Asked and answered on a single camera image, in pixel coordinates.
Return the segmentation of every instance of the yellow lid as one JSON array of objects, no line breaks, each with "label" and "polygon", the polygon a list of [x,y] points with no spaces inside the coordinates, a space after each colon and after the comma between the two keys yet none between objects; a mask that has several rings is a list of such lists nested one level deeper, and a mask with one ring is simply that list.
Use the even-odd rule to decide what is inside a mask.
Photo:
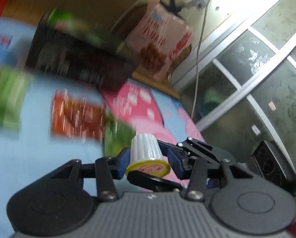
[{"label": "yellow lid", "polygon": [[135,170],[162,178],[170,173],[170,165],[166,161],[160,159],[145,160],[128,166],[126,175]]}]

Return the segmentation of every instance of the electrical cord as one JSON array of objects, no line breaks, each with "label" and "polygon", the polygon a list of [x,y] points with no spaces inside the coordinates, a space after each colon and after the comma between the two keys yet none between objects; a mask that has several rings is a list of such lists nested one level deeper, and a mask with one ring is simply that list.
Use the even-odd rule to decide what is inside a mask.
[{"label": "electrical cord", "polygon": [[199,40],[199,44],[198,44],[198,48],[197,48],[197,74],[196,74],[196,83],[195,83],[195,91],[194,91],[194,100],[193,100],[193,106],[192,106],[192,112],[191,112],[191,119],[193,120],[193,116],[194,116],[194,111],[195,111],[195,106],[197,103],[197,96],[198,96],[198,85],[199,85],[199,53],[200,53],[200,47],[202,44],[202,39],[203,39],[203,34],[204,34],[204,28],[205,28],[205,23],[206,23],[206,15],[207,15],[207,11],[208,11],[208,7],[209,7],[209,2],[211,0],[208,0],[208,2],[206,3],[206,7],[205,7],[205,12],[204,12],[204,19],[203,19],[203,25],[202,25],[202,31],[201,31],[201,36],[200,36],[200,40]]}]

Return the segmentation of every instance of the gray gripper base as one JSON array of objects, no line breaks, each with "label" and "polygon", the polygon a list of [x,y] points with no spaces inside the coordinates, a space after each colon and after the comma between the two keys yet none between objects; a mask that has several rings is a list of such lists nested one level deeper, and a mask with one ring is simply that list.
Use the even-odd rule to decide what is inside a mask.
[{"label": "gray gripper base", "polygon": [[[204,204],[184,200],[178,192],[130,193],[102,203],[80,228],[56,238],[247,238],[219,224]],[[290,238],[288,232],[259,236]],[[16,233],[12,238],[35,238]]]}]

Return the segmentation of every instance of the red snack package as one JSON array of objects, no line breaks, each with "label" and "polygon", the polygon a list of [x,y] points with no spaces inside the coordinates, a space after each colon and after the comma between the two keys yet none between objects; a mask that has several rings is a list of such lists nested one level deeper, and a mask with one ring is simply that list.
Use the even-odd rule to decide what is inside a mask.
[{"label": "red snack package", "polygon": [[104,128],[104,105],[90,105],[86,98],[70,99],[67,92],[55,93],[52,109],[53,134],[103,141]]},{"label": "red snack package", "polygon": [[138,53],[137,71],[161,81],[171,63],[192,42],[191,35],[184,20],[168,12],[159,0],[153,0],[126,42]]}]

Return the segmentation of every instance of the white plastic cup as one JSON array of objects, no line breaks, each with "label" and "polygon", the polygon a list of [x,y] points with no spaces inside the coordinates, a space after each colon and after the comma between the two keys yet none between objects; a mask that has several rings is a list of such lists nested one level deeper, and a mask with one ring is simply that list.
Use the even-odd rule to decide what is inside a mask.
[{"label": "white plastic cup", "polygon": [[170,165],[163,159],[159,144],[154,135],[143,133],[131,141],[130,171],[138,170],[155,177],[164,177],[170,173]]}]

